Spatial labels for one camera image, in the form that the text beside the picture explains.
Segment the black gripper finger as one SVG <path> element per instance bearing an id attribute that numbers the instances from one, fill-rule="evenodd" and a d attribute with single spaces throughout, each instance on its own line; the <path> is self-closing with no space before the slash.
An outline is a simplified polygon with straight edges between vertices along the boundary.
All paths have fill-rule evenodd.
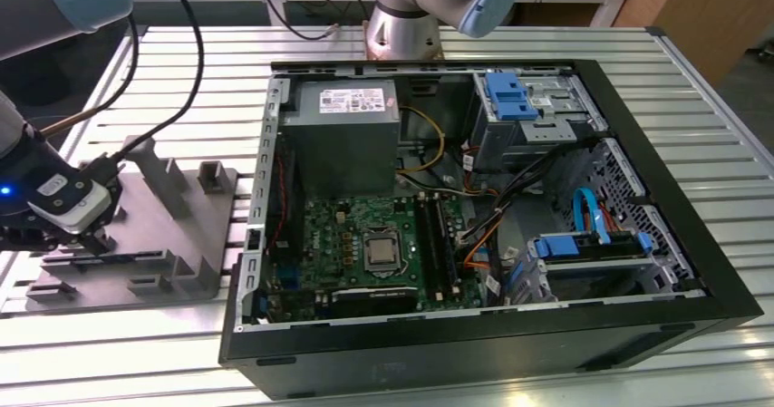
<path id="1" fill-rule="evenodd" d="M 109 253 L 116 247 L 116 241 L 105 230 L 83 232 L 78 235 L 77 242 L 83 250 L 94 256 Z"/>

